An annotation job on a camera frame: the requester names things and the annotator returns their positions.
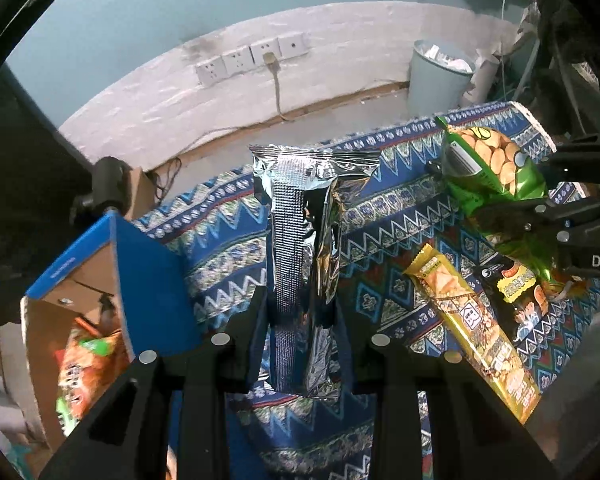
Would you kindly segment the silver foil snack bag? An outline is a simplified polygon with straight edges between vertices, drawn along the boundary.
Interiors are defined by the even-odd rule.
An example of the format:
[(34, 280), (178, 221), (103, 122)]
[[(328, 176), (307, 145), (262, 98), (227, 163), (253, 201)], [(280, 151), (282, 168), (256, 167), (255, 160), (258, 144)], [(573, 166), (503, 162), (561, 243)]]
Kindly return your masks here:
[(342, 216), (380, 153), (273, 144), (250, 152), (253, 193), (268, 210), (270, 383), (278, 393), (334, 398), (332, 357), (351, 365), (336, 300)]

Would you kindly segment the green bean snack bag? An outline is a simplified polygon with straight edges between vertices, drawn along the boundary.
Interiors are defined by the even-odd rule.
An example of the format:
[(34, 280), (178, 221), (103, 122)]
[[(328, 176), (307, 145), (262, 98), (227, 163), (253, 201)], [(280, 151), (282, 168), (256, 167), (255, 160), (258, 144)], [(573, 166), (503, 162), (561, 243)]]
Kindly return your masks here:
[[(506, 162), (514, 162), (521, 167), (527, 159), (531, 159), (535, 164), (515, 141), (498, 130), (483, 126), (455, 127), (440, 116), (434, 121), (443, 130), (442, 159), (472, 159), (494, 172), (500, 172)], [(461, 178), (440, 176), (472, 224), (472, 214), (484, 205), (548, 197), (545, 179), (520, 180), (511, 172), (503, 172), (499, 178), (483, 172)], [(539, 278), (549, 278), (553, 270), (559, 271), (555, 263), (555, 249), (539, 234), (533, 222), (517, 232), (479, 233), (497, 252), (524, 264)]]

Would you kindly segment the blue patterned tablecloth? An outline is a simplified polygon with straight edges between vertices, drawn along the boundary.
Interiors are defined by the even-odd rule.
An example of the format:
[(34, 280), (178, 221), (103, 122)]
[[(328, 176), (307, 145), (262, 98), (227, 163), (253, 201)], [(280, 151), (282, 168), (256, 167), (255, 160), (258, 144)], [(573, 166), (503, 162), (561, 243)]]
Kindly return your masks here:
[[(492, 127), (517, 142), (533, 160), (555, 151), (540, 123), (517, 103), (466, 108), (445, 116), (451, 124)], [(460, 208), (427, 174), (439, 156), (442, 131), (432, 119), (369, 133), (352, 133), (317, 148), (382, 149), (373, 179), (343, 216), (339, 299), (377, 323), (379, 331), (414, 353), (438, 358), (460, 350), (434, 306), (403, 274), (422, 244), (441, 250), (479, 297), (490, 304), (475, 269), (496, 253), (463, 220)], [(203, 333), (223, 328), (265, 284), (268, 214), (253, 196), (250, 165), (219, 174), (148, 212), (135, 225), (181, 257), (184, 283)], [(578, 350), (600, 306), (600, 279), (576, 298), (550, 304), (524, 339), (518, 356), (531, 372), (543, 401), (546, 390)], [(260, 378), (244, 396), (230, 396), (228, 436), (232, 479), (370, 479), (376, 399), (338, 391), (336, 353), (326, 401), (275, 391), (268, 378), (268, 346)], [(484, 455), (460, 466), (434, 447), (442, 437), (430, 422), (428, 394), (418, 394), (422, 421), (423, 479), (504, 479), (512, 466)], [(376, 476), (374, 479), (385, 479)]]

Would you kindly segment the orange green rice cracker bag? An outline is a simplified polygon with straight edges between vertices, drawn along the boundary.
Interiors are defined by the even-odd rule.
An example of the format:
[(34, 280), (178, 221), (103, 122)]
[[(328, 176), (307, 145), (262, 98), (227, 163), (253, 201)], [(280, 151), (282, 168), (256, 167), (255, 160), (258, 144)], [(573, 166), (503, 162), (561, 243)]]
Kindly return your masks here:
[(65, 350), (57, 355), (56, 414), (68, 437), (129, 365), (122, 330), (108, 334), (80, 315), (73, 319)]

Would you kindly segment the black yellow noodle snack bag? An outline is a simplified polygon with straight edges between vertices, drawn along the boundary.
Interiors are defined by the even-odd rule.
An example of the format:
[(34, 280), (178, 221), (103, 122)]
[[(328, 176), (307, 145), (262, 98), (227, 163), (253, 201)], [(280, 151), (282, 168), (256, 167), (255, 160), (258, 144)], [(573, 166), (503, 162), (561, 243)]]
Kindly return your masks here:
[(475, 268), (474, 277), (486, 292), (498, 325), (515, 346), (550, 310), (540, 280), (517, 260), (496, 254)]

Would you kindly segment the white wall socket strip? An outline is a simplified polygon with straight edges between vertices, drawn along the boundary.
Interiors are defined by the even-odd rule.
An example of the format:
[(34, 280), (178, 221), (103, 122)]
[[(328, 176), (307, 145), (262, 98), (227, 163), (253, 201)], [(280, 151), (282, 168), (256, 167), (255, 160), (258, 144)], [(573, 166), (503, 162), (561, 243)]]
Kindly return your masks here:
[(264, 67), (267, 56), (287, 61), (305, 55), (309, 50), (309, 40), (303, 32), (286, 32), (282, 36), (257, 40), (248, 46), (213, 55), (196, 63), (195, 73), (199, 83), (209, 88), (219, 81)]

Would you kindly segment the long yellow snack packet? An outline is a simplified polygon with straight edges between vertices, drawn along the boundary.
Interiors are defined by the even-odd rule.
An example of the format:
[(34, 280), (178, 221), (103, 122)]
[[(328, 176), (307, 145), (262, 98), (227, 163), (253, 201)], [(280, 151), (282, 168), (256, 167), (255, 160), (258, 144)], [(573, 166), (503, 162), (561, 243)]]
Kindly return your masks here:
[(541, 400), (531, 373), (491, 311), (449, 259), (422, 246), (405, 273), (432, 303), (464, 355), (520, 422)]

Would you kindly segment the black hanging cloth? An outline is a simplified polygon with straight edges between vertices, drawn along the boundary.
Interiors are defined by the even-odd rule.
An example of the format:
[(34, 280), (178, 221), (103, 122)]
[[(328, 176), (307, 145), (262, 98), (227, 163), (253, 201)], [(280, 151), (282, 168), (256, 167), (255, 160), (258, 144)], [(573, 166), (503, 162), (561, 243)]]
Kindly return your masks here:
[(7, 66), (0, 68), (0, 326), (76, 238), (70, 209), (91, 175), (58, 140)]

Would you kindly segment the light blue waste bin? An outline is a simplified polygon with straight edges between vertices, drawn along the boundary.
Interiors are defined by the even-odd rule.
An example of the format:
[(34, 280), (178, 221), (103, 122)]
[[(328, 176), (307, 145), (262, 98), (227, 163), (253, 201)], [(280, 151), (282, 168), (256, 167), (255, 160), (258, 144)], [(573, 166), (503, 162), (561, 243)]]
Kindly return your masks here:
[(455, 44), (421, 39), (414, 43), (406, 108), (411, 118), (457, 108), (476, 71), (475, 62)]

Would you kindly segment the blue cardboard storage box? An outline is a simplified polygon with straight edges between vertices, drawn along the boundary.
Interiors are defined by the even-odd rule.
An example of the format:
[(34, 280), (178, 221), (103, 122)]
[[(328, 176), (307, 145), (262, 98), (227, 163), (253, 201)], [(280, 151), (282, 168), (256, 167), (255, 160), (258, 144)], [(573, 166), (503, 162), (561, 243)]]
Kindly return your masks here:
[(44, 439), (65, 441), (56, 414), (58, 354), (73, 319), (122, 330), (129, 362), (145, 350), (176, 356), (201, 341), (181, 259), (116, 212), (80, 236), (27, 290), (21, 326)]

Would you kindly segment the orange yellow striped snack bag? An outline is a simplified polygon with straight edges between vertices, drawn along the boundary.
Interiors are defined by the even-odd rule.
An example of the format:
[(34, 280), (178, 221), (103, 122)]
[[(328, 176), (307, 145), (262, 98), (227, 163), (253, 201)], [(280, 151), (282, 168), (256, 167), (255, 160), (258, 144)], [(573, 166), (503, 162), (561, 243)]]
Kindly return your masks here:
[(549, 278), (541, 278), (540, 284), (548, 300), (557, 302), (569, 298), (581, 298), (586, 294), (590, 280), (553, 270)]

